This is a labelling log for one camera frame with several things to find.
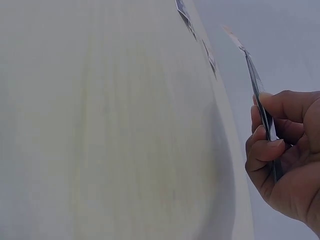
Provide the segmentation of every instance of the white panel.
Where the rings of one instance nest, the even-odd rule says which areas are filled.
[[[174,0],[5,0],[0,33],[0,239],[252,239],[228,98]]]

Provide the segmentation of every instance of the metal tweezers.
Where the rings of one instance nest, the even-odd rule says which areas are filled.
[[[245,59],[249,68],[254,96],[260,111],[262,123],[266,130],[266,138],[268,141],[275,141],[277,140],[277,134],[276,134],[276,128],[275,128],[273,117],[265,110],[265,108],[262,106],[262,104],[259,101],[259,94],[262,92],[265,92],[265,87],[250,58],[250,54],[245,48],[242,48],[241,50],[245,53]],[[284,175],[280,160],[277,159],[275,161],[272,161],[272,171],[273,171],[274,183],[276,183]]]

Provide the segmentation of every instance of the skin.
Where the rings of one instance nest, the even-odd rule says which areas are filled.
[[[273,209],[305,223],[320,237],[320,91],[263,93],[259,100],[274,117],[280,140],[266,140],[254,100],[245,169]],[[275,184],[271,162],[276,159],[284,176]]]

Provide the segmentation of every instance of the knuckle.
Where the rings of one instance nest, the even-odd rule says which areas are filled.
[[[250,152],[248,154],[249,159],[256,157],[257,153],[261,150],[260,145],[260,141],[257,141],[254,144],[252,144]]]
[[[245,171],[248,173],[250,172],[250,165],[249,165],[249,159],[246,160],[244,165]]]
[[[247,152],[248,155],[248,151],[251,148],[251,142],[252,142],[252,135],[247,139],[247,141],[245,142],[245,150]]]
[[[293,91],[291,90],[283,90],[281,92],[279,92],[278,94],[281,96],[287,96],[287,95],[291,95],[293,93]]]
[[[315,103],[320,100],[320,91],[313,91],[310,93],[311,102]]]

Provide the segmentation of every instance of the fingernail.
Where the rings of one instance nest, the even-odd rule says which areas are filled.
[[[257,105],[257,99],[256,99],[256,95],[252,95],[252,101],[254,105]]]
[[[261,102],[261,101],[264,101],[265,99],[270,98],[271,96],[272,96],[271,93],[261,92],[261,93],[259,94],[259,100],[260,100],[260,102]]]
[[[284,141],[283,139],[279,139],[279,140],[275,140],[275,141],[270,141],[270,142],[268,142],[268,146],[270,146],[270,147],[272,147],[272,148],[277,148],[277,147],[279,147],[279,146],[282,144],[283,141]]]
[[[250,109],[251,115],[252,115],[254,108],[255,108],[255,105],[251,106],[251,109]]]
[[[260,125],[260,126],[258,126],[257,128],[256,128],[256,130],[254,131],[254,133],[253,133],[253,135],[256,135],[257,134],[257,132],[261,132],[261,133],[266,133],[266,129],[265,129],[265,127],[263,126],[263,125]]]

